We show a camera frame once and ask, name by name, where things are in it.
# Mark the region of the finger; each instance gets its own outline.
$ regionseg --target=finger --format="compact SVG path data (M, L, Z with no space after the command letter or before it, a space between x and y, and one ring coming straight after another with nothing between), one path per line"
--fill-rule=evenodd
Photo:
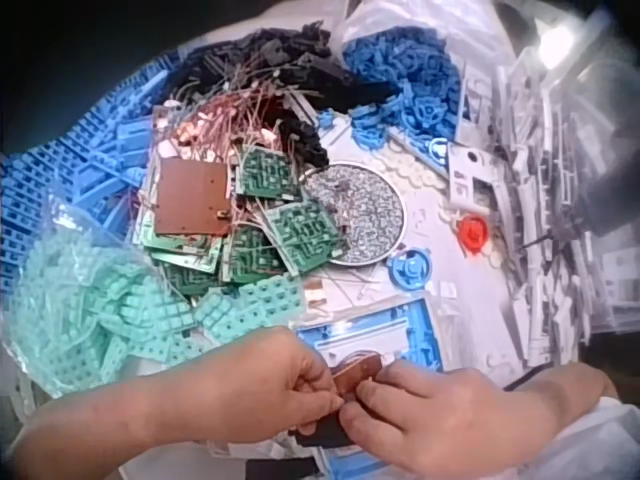
M344 400L335 393L321 391L313 393L289 392L283 412L287 415L292 425L304 425L317 422L322 417L338 410Z
M331 371L324 358L311 347L298 340L300 354L298 377L306 380L313 390L336 391L336 384L333 382Z
M387 463L401 463L404 434L393 425L372 418L358 402L342 407L340 423L349 438L363 450Z
M314 433L316 433L316 426L317 426L316 422L305 423L303 425L298 426L298 432L308 437L309 435L313 435Z
M416 415L422 415L424 400L390 385L365 380L356 388L356 396L382 420L407 429L415 423Z
M313 393L313 388L309 383L301 378L296 382L296 386L294 388L296 392L300 393ZM298 425L298 432L302 435L313 435L316 431L316 422L311 423L303 423L302 425Z
M397 360L383 368L376 382L392 385L419 397L433 397L442 385L441 373L421 368L406 360Z

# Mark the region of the mint green plastic part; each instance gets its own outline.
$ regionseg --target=mint green plastic part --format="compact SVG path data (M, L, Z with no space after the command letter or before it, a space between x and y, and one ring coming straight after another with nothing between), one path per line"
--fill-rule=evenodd
M193 340L183 338L182 335L178 334L172 335L167 365L175 366L180 363L187 362L208 352L212 348L213 345L205 345L204 343L195 342Z
M211 327L205 328L220 343L231 342L260 327L286 325L303 313L302 282L289 274L260 280L238 289L232 308Z
M171 348L171 335L154 335L150 340L131 344L131 355L165 363Z
M117 380L118 372L127 360L127 355L129 355L129 343L122 337L113 335L100 367L100 378L104 383Z
M233 304L231 300L222 295L221 289L212 288L202 297L193 313L196 322L210 330L226 314L229 313Z
M35 243L5 311L7 343L29 376L59 397L119 378L130 356L172 366L304 312L299 278L211 288L192 308L139 253L96 247L60 229Z

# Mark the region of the blue plastic frame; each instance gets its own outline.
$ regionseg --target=blue plastic frame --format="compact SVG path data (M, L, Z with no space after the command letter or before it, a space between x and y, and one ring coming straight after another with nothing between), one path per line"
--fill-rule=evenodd
M351 326L346 331L344 325L338 327L335 324L329 324L299 330L298 337L315 348L318 342L331 339L332 336L388 325L405 316L409 320L407 329L409 350L402 357L417 365L442 372L440 347L424 297L410 299L405 303L350 319ZM367 475L387 467L386 463L365 452L336 455L328 450L326 456L331 469L331 478L334 480L368 478Z

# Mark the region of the left hand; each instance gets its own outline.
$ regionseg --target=left hand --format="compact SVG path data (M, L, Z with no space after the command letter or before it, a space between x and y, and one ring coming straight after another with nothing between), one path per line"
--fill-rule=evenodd
M338 410L322 357L284 327L260 329L155 376L160 415L184 439L253 443L290 428L315 431Z

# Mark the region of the round patterned disc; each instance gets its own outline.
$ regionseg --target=round patterned disc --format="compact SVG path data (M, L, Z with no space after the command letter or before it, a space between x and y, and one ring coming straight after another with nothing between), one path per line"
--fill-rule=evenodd
M345 232L348 249L333 263L369 265L388 256L400 243L406 224L404 203L397 190L374 170L356 163L332 163L303 181L309 194Z

